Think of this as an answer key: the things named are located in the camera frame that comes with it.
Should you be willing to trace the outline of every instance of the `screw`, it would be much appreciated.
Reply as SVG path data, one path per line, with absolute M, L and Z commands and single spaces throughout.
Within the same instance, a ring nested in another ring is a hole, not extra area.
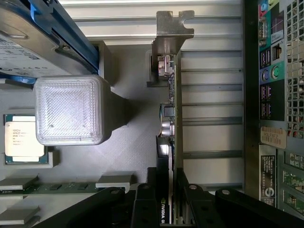
M 195 189 L 197 189 L 198 187 L 196 187 L 196 185 L 190 185 L 189 188 L 192 189 L 192 190 L 195 190 Z
M 71 47 L 68 45 L 64 45 L 64 46 L 62 46 L 62 49 L 65 51 L 69 51 L 69 50 L 71 50 Z
M 113 191 L 111 191 L 111 194 L 117 194 L 117 193 L 119 193 L 119 190 L 113 190 Z
M 228 191 L 228 190 L 222 190 L 222 193 L 223 193 L 224 195 L 229 195 L 229 194 L 230 194 L 230 191 Z

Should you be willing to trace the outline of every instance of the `metal bracket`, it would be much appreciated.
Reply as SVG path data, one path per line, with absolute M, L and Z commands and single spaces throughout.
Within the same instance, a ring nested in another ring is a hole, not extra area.
M 156 13 L 157 32 L 152 44 L 152 55 L 176 55 L 185 40 L 194 37 L 193 28 L 185 28 L 184 21 L 194 18 L 194 11 L 180 11 L 173 17 L 172 11 Z

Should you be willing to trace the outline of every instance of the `ps/2 port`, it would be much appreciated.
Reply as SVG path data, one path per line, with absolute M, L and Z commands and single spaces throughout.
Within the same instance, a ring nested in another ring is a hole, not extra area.
M 262 80 L 265 82 L 265 81 L 267 81 L 268 79 L 269 79 L 269 71 L 268 70 L 264 70 L 263 72 L 262 72 Z
M 274 66 L 271 70 L 271 77 L 277 79 L 279 77 L 280 69 L 278 66 Z

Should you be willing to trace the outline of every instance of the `sticker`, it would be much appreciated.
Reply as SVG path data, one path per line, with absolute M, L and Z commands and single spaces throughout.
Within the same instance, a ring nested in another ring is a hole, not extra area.
M 278 31 L 278 32 L 276 32 L 274 34 L 271 34 L 271 43 L 273 44 L 273 43 L 275 43 L 275 42 L 277 42 L 277 41 L 279 41 L 279 40 L 281 40 L 283 38 L 284 38 L 284 32 L 283 32 L 283 30 Z
M 277 148 L 286 148 L 286 131 L 274 127 L 261 127 L 261 142 Z
M 0 73 L 28 77 L 71 75 L 2 35 L 0 35 Z
M 260 156 L 260 200 L 276 206 L 276 156 Z
M 44 155 L 44 146 L 36 139 L 35 122 L 5 123 L 5 155 L 12 157 Z

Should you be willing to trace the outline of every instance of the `hard drive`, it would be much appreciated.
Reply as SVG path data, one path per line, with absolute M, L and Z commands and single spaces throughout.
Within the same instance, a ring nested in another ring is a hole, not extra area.
M 1 0 L 0 21 L 0 74 L 98 74 L 97 49 L 58 0 Z

